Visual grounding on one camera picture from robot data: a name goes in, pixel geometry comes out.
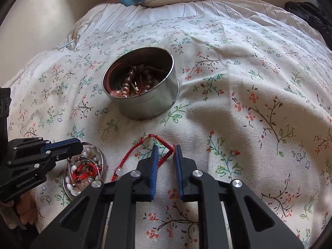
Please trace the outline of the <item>person's left hand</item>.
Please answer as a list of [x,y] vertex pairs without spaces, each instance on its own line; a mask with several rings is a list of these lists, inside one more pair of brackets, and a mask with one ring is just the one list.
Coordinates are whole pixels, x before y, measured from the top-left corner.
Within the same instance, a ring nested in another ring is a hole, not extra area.
[[[18,226],[16,214],[12,209],[13,206],[14,201],[6,204],[1,202],[1,216],[10,229],[15,229]],[[20,196],[16,209],[23,225],[27,223],[33,225],[35,223],[37,219],[37,206],[32,191],[28,191]]]

